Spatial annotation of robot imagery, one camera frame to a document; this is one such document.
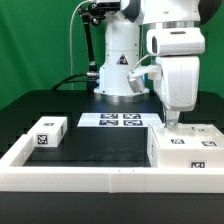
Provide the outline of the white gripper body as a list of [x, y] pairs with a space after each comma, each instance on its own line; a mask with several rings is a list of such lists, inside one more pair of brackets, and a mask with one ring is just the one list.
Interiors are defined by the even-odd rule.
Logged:
[[152, 29], [147, 32], [147, 50], [160, 69], [154, 91], [163, 103], [165, 120], [177, 121], [179, 114], [194, 109], [200, 60], [205, 39], [199, 28]]

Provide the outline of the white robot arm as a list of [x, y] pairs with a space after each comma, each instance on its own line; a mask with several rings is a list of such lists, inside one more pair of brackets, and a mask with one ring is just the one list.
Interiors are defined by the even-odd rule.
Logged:
[[163, 103], [167, 128], [196, 103], [208, 22], [223, 0], [95, 0], [106, 11], [105, 62], [95, 95], [110, 101], [148, 92], [143, 76], [153, 81]]

